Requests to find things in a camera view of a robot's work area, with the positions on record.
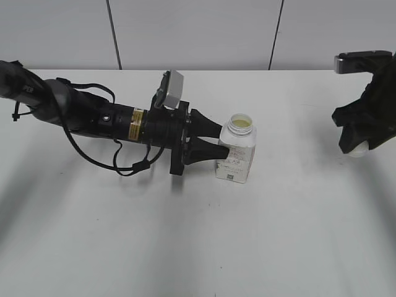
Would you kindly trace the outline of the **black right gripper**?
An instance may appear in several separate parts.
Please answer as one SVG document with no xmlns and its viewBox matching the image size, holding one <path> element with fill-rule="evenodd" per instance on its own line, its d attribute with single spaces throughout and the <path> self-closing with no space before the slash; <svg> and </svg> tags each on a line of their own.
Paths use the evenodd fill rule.
<svg viewBox="0 0 396 297">
<path fill-rule="evenodd" d="M 343 126 L 338 143 L 343 153 L 364 141 L 368 150 L 374 150 L 395 137 L 395 54 L 389 63 L 369 74 L 371 81 L 360 97 L 336 108 L 332 115 L 336 126 Z"/>
</svg>

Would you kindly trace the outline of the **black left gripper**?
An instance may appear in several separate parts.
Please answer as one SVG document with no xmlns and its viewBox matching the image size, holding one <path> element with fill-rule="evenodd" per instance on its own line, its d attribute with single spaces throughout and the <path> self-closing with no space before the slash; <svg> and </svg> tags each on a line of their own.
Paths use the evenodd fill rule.
<svg viewBox="0 0 396 297">
<path fill-rule="evenodd" d="M 186 101 L 180 101 L 174 110 L 164 106 L 157 108 L 153 100 L 144 125 L 144 143 L 160 149 L 149 162 L 155 163 L 165 149 L 170 149 L 170 174 L 173 175 L 182 175 L 184 171 L 186 134 L 191 137 L 187 143 L 186 164 L 224 160 L 230 152 L 228 147 L 198 138 L 219 138 L 222 126 L 206 118 L 197 109 L 191 110 L 187 125 L 188 108 L 189 103 Z"/>
</svg>

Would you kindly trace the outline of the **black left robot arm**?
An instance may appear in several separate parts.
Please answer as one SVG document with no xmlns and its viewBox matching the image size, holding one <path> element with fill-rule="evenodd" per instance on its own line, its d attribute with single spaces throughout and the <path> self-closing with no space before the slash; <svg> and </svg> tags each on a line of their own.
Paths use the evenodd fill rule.
<svg viewBox="0 0 396 297">
<path fill-rule="evenodd" d="M 170 150 L 170 173 L 182 175 L 185 166 L 224 160 L 229 149 L 217 144 L 221 125 L 206 118 L 181 98 L 184 77 L 164 72 L 148 110 L 121 105 L 115 95 L 90 93 L 93 84 L 74 84 L 64 78 L 41 79 L 18 61 L 1 62 L 1 96 L 16 106 L 26 105 L 36 119 L 60 126 L 73 147 L 74 136 L 133 142 L 160 153 Z"/>
</svg>

